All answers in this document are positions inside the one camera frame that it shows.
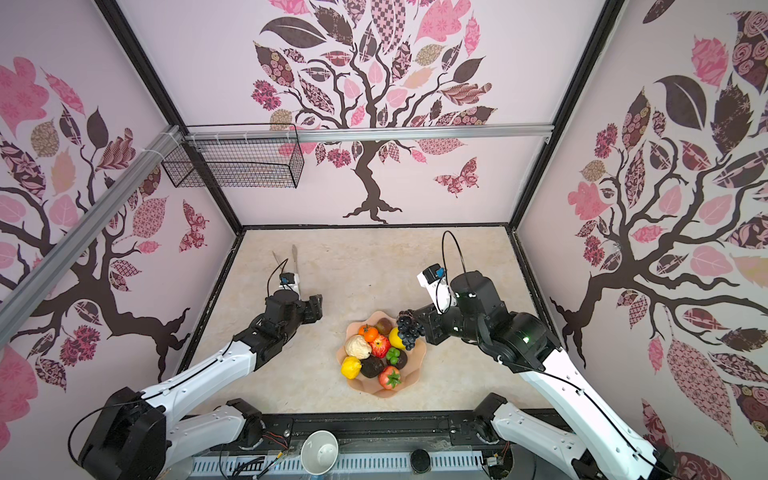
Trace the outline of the dark purple grape bunch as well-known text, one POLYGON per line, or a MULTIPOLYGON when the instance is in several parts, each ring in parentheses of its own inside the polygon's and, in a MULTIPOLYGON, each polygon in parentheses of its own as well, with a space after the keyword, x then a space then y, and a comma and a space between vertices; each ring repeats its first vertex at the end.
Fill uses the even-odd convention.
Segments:
POLYGON ((416 341, 425 336, 425 328, 411 310, 401 311, 397 319, 397 337, 407 351, 415 347, 416 341))

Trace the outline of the dark purple mangosteen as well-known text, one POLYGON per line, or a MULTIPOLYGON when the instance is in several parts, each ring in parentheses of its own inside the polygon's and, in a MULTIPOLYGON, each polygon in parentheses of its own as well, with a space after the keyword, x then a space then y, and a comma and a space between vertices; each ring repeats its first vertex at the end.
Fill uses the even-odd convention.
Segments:
POLYGON ((387 351, 384 359, 386 360, 389 366, 392 366, 397 369, 403 369, 408 362, 408 356, 406 351, 396 347, 391 347, 387 351))

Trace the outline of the pink scalloped fruit bowl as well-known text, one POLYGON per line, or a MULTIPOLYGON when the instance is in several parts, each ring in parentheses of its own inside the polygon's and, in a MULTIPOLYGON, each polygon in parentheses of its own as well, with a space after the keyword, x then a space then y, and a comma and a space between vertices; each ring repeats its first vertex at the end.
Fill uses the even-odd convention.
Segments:
MULTIPOLYGON (((382 311, 376 311, 368 320, 363 322, 353 322, 347 327, 346 339, 342 347, 336 353, 336 359, 342 370, 345 369, 344 365, 347 363, 349 356, 347 355, 345 345, 347 341, 358 335, 358 331, 365 327, 371 326, 377 330, 391 332, 396 325, 396 320, 382 311)), ((419 338, 415 342, 415 346, 412 350, 406 351, 400 349, 400 355, 384 356, 382 358, 376 357, 371 353, 365 359, 357 359, 352 356, 353 362, 349 362, 350 365, 358 363, 361 364, 361 370, 353 376, 352 374, 343 373, 344 378, 350 388, 374 395, 379 398, 390 398, 396 395, 398 392, 415 385, 421 376, 421 366, 424 361, 424 357, 427 352, 427 343, 423 338, 419 338), (381 380, 384 379, 385 373, 394 373, 395 377, 399 378, 400 382, 390 388, 382 384, 381 380)))

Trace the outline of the cream white pear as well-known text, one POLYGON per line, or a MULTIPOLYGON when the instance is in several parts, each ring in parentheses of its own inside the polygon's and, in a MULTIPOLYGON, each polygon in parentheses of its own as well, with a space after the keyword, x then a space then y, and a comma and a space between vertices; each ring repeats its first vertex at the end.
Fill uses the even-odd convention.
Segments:
POLYGON ((371 356, 372 347, 362 335, 356 334, 346 340, 344 351, 347 356, 364 360, 371 356))

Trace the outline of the orange tangerine pair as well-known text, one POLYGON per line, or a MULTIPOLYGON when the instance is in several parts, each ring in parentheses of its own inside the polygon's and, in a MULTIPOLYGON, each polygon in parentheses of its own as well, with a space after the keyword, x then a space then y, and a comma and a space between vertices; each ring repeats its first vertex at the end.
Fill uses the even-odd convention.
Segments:
POLYGON ((358 334, 362 336, 367 343, 373 343, 380 335, 380 332, 375 326, 363 324, 359 328, 358 334))

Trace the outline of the red apple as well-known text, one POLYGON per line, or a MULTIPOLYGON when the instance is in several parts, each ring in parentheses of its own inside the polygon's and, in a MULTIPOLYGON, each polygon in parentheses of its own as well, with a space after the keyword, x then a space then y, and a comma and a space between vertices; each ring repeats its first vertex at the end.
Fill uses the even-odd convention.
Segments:
POLYGON ((369 345, 371 346, 371 354, 380 359, 385 358, 391 348, 389 339, 381 334, 372 339, 369 345))

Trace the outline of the small yellow lemon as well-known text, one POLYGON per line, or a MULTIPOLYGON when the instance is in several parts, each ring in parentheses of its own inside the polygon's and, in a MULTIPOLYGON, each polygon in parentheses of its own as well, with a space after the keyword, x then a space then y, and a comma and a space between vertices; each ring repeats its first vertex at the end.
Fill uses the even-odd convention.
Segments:
POLYGON ((341 364, 341 374, 349 379, 353 380, 356 379, 362 369, 362 362, 360 359, 354 357, 354 356, 347 356, 341 364))

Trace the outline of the red strawberry fruit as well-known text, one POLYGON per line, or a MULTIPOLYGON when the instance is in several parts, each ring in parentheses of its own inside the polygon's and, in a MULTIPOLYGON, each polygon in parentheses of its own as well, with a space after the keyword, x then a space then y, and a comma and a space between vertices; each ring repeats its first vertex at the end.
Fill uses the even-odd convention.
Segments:
POLYGON ((386 367, 378 376, 380 386, 385 390, 393 390, 402 383, 402 375, 394 366, 386 367))

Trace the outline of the dark avocado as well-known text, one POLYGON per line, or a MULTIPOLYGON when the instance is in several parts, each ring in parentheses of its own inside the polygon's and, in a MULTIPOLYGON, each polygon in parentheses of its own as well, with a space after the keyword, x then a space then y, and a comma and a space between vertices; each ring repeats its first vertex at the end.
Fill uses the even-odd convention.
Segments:
POLYGON ((369 356, 366 359, 362 359, 362 369, 360 374, 365 378, 377 378, 379 374, 387 367, 387 362, 383 359, 369 356))

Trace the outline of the large yellow lemon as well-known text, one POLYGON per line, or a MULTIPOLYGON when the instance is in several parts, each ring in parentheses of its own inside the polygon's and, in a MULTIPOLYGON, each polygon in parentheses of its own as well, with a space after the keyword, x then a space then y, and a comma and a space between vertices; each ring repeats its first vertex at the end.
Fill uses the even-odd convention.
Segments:
POLYGON ((390 331, 388 339, 392 347, 395 347, 399 350, 406 349, 406 346, 404 345, 403 340, 399 336, 399 329, 397 327, 393 328, 390 331))

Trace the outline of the brown green pear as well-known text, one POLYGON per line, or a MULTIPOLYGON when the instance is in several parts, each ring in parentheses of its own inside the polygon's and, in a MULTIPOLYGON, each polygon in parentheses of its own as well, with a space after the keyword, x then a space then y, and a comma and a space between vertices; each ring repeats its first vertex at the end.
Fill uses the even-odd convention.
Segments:
POLYGON ((380 318, 375 324, 375 328, 381 335, 388 337, 394 325, 389 318, 380 318))

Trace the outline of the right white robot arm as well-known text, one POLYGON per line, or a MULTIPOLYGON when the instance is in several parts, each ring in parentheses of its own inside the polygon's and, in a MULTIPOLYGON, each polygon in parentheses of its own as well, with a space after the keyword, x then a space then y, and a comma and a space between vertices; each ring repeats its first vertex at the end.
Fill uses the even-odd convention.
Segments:
POLYGON ((470 271, 449 280, 434 264, 417 280, 432 303, 411 316, 427 343, 456 337, 477 346, 533 386, 568 426, 554 427, 505 400, 482 423, 494 437, 530 451, 569 479, 674 478, 674 450, 655 447, 623 421, 546 323, 509 310, 488 277, 470 271))

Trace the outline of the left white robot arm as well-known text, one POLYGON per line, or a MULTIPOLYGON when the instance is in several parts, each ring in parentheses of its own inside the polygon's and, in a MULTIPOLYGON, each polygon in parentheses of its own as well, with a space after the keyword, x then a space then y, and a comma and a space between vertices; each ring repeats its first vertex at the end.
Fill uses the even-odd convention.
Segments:
POLYGON ((71 460, 95 479, 155 479, 167 469, 217 445, 262 433, 260 412, 242 399, 205 415, 199 404, 277 356, 300 326, 322 316, 321 295, 303 300, 278 290, 265 310, 214 355, 159 384, 124 387, 93 411, 96 421, 71 460))

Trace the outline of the silver metal tongs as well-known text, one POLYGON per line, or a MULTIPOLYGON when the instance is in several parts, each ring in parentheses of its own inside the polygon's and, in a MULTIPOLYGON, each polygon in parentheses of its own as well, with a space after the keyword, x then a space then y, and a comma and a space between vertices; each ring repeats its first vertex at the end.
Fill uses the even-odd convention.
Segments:
POLYGON ((295 284, 299 282, 298 253, 299 249, 296 244, 292 244, 289 250, 272 251, 272 256, 277 264, 276 273, 281 278, 281 283, 283 283, 283 277, 295 284))

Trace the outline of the black round cap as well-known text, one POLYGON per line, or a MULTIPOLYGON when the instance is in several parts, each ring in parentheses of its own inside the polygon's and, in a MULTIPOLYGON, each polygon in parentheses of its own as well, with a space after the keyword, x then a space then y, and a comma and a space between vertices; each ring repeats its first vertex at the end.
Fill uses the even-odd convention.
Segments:
POLYGON ((431 457, 424 449, 416 449, 410 453, 410 466, 414 474, 425 474, 431 470, 431 457))

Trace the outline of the white cup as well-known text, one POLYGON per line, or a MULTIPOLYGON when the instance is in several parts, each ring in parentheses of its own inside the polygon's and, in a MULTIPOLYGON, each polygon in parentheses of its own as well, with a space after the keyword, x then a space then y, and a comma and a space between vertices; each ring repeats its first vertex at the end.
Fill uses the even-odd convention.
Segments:
POLYGON ((327 430, 311 433, 300 451, 303 469, 310 475, 323 476, 336 464, 339 457, 339 443, 334 434, 327 430))

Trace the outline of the aluminium rail back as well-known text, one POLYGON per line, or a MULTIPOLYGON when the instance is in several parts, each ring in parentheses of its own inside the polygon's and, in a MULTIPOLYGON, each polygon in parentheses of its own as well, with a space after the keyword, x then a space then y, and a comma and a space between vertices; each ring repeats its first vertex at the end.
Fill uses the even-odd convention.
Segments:
POLYGON ((309 129, 190 132, 191 142, 224 140, 295 140, 299 143, 320 141, 383 141, 448 138, 549 137, 554 130, 550 124, 491 124, 476 126, 392 127, 367 129, 309 129))

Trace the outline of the aluminium rail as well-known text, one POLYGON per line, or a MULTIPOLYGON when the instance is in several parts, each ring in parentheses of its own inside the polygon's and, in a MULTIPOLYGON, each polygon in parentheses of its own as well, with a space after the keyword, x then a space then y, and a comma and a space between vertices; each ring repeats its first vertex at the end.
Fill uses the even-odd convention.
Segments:
POLYGON ((1 305, 1 344, 32 316, 48 292, 70 270, 79 256, 106 227, 130 195, 162 160, 180 146, 183 134, 177 125, 169 125, 142 150, 115 184, 109 188, 78 223, 45 255, 38 267, 14 288, 1 305))
POLYGON ((295 140, 299 143, 320 141, 383 141, 448 138, 549 137, 554 130, 550 124, 491 124, 476 126, 392 127, 367 129, 309 129, 190 132, 191 142, 224 140, 295 140))

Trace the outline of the aluminium rail left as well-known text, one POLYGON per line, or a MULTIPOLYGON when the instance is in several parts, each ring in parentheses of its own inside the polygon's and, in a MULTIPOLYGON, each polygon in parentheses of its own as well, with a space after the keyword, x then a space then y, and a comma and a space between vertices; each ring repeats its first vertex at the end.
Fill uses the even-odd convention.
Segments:
POLYGON ((183 134, 177 125, 169 125, 142 150, 115 184, 109 188, 78 223, 45 255, 38 267, 14 288, 1 305, 1 344, 32 316, 48 292, 70 270, 79 256, 106 227, 130 195, 162 160, 180 146, 183 134))

